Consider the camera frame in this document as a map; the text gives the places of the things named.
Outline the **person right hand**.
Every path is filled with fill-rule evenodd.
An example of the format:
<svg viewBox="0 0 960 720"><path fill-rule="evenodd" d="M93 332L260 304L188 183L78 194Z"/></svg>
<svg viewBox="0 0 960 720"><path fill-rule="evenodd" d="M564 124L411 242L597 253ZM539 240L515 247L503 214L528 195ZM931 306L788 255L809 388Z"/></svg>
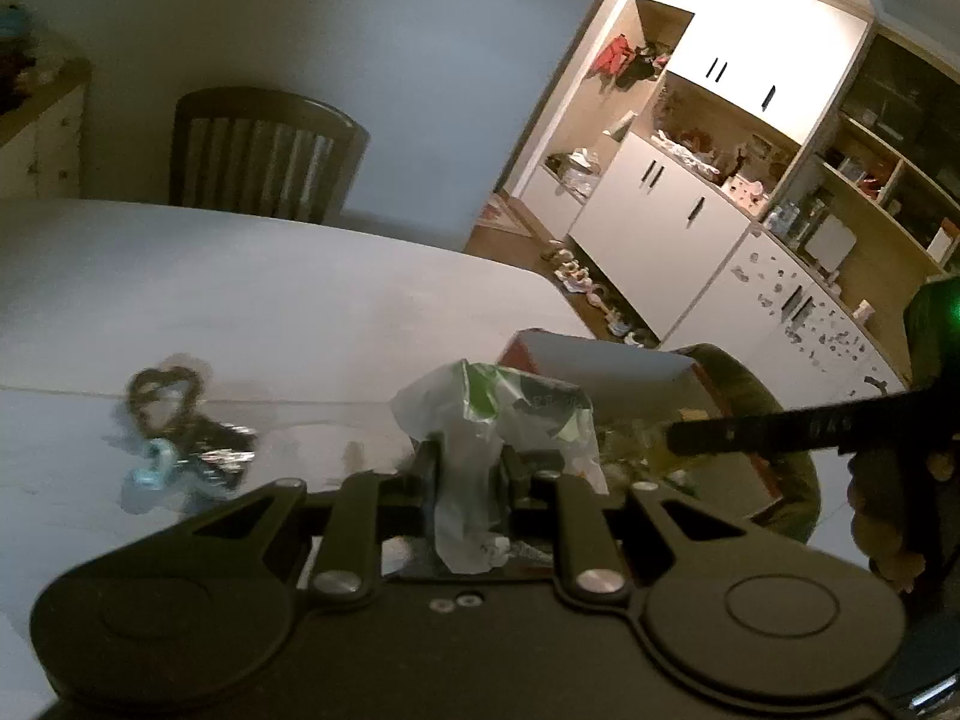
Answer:
<svg viewBox="0 0 960 720"><path fill-rule="evenodd" d="M918 515L919 473L887 450L861 450L850 463L851 535L872 572L899 595L911 593L926 569L910 535Z"/></svg>

